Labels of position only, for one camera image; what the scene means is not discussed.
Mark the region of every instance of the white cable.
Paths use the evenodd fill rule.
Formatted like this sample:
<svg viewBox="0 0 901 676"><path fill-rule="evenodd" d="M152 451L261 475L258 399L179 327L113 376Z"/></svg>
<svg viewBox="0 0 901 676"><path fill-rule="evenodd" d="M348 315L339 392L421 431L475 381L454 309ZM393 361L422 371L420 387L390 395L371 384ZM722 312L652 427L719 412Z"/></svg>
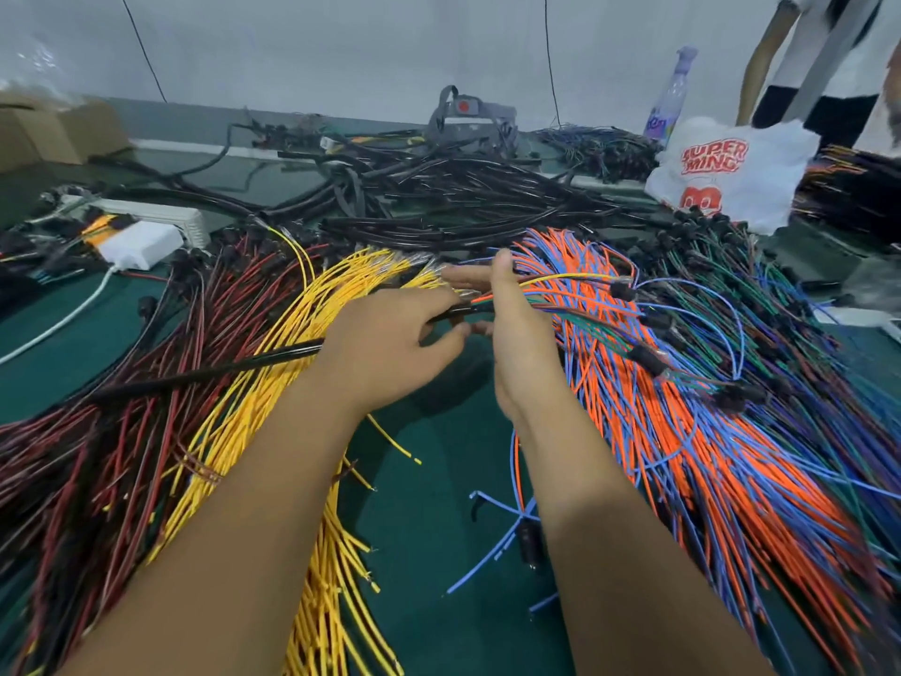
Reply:
<svg viewBox="0 0 901 676"><path fill-rule="evenodd" d="M113 276L113 273L118 272L118 270L119 269L116 266L112 266L109 270L107 270L107 273L104 275L104 278L100 281L100 284L94 290L94 294L91 294L86 299L84 299L84 303L81 306L78 306L77 308L75 308L74 311L72 311L69 315L67 315L62 320L60 320L58 323L53 325L47 331L43 332L42 334L39 334L38 336L36 336L34 339L29 341L28 343L25 343L22 346L20 346L15 351L7 353L6 356L4 356L3 358L0 358L0 365L3 365L4 363L8 363L13 358L17 358L18 356L22 355L24 352L37 346L39 343L41 343L41 341L43 341L45 339L49 339L51 336L56 334L63 327L65 327L66 325L71 323L75 318L78 317L79 314L82 313L82 311L84 311L85 308L87 308L87 306L90 306L91 304L93 304L96 301L97 296L99 296L100 293L107 287L107 283L110 281L110 277Z"/></svg>

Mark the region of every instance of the plastic bottle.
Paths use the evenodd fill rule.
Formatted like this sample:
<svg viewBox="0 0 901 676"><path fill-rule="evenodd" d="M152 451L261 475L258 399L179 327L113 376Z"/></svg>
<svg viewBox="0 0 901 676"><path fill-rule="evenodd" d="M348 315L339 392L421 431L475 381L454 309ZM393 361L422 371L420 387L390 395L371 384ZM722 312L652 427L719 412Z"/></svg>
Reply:
<svg viewBox="0 0 901 676"><path fill-rule="evenodd" d="M691 62L697 56L697 49L692 46L684 46L679 50L679 62L667 89L660 95L659 100L650 110L648 124L644 127L644 135L647 138L656 139L666 146L670 141L673 128L682 112L688 94L688 69Z"/></svg>

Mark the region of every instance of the power strip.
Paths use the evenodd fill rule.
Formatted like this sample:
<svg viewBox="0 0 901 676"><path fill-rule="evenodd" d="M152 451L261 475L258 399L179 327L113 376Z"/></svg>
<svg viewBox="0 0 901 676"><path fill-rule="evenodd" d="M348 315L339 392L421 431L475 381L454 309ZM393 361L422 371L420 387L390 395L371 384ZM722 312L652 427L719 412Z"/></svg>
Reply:
<svg viewBox="0 0 901 676"><path fill-rule="evenodd" d="M62 203L76 202L81 197L63 194ZM161 203L123 202L118 199L96 199L79 206L74 215L83 215L88 206L96 206L107 214L129 214L141 221L174 225L185 235L187 245L192 249L204 249L210 243L210 233L206 228L206 218L194 208L165 206Z"/></svg>

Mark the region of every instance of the wire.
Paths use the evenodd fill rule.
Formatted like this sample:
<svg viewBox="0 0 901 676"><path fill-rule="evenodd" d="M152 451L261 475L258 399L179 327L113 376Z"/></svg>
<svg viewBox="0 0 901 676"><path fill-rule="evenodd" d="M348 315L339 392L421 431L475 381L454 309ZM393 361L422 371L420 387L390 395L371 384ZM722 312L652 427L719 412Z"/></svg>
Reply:
<svg viewBox="0 0 901 676"><path fill-rule="evenodd" d="M560 110L557 108L557 90L554 88L554 71L550 67L550 33L548 33L548 0L544 0L544 48L548 54L548 75L550 76L550 93L554 98L554 113L557 114L557 127L563 123L560 121Z"/></svg>
<svg viewBox="0 0 901 676"><path fill-rule="evenodd" d="M37 346L39 343L41 343L41 341L49 339L51 336L56 334L59 330L61 330L63 327L65 327L66 325L71 323L75 318L77 318L79 315L81 315L88 306L90 306L91 304L93 304L96 301L96 299L100 295L100 293L103 292L103 290L105 288L107 288L107 283L110 281L110 277L112 277L113 273L115 273L117 271L118 271L118 268L116 268L115 266L113 266L109 270L107 270L107 272L104 274L103 279L100 280L100 284L94 290L94 293L91 294L90 296L88 296L86 299L84 299L84 302L81 304L81 306L78 306L77 308L75 308L75 310L72 311L69 315L64 317L62 320L60 320L58 323L53 325L48 330L44 331L42 334L39 334L31 341L28 341L27 343L20 346L15 351L9 352L6 354L6 356L3 356L2 358L0 358L0 365L4 365L4 364L8 363L9 361L11 361L12 359L18 358L24 352Z"/></svg>
<svg viewBox="0 0 901 676"><path fill-rule="evenodd" d="M141 54L144 55L144 61L147 62L147 67L151 69L151 75L153 76L153 82L157 84L157 90L160 91L160 97L165 103L168 103L168 99L166 99L166 95L163 92L163 88L160 85L160 79L157 78L157 72L153 70L153 65L151 64L151 58L147 56L147 50L144 48L144 41L141 40L141 33L138 32L138 27L134 23L134 17L131 16L131 9L128 7L128 2L122 0L122 4L125 6L125 11L128 14L128 20L131 21L131 27L134 29L134 36L138 38L138 44L141 46Z"/></svg>

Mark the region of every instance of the table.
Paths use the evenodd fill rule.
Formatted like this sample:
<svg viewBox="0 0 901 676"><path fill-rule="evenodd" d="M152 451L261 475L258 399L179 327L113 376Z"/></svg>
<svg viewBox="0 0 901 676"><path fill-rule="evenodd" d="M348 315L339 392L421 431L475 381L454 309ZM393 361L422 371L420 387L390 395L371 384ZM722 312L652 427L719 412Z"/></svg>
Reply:
<svg viewBox="0 0 901 676"><path fill-rule="evenodd" d="M138 157L154 168L172 171L202 163L208 155L141 151ZM225 158L193 179L260 203L280 201L319 179L306 167L259 163ZM10 200L0 211L0 224L20 219L36 194L53 184L98 178L120 182L129 174L40 165L0 178L0 192ZM224 218L218 221L227 223ZM61 318L93 291L98 279L65 284L0 322L0 351L12 350ZM140 329L138 297L159 291L150 281L114 277L89 314L0 368L0 422L39 412L111 362ZM877 332L853 334L864 337L866 345L874 345L867 339L873 335L879 337ZM885 345L886 355L897 355L890 344ZM553 591L553 579L549 572L537 574L520 562L515 546L455 593L445 592L512 523L512 515L492 507L479 511L478 522L470 519L468 495L475 489L512 503L508 462L512 427L494 399L491 356L486 341L471 340L433 384L376 413L422 466L392 449L367 423L349 448L350 457L359 459L358 469L377 492L348 480L342 489L342 521L377 547L366 563L382 592L364 593L377 624L410 674L573 672L558 604L534 615L528 611L529 605ZM786 604L775 594L766 601L798 673L830 673Z"/></svg>

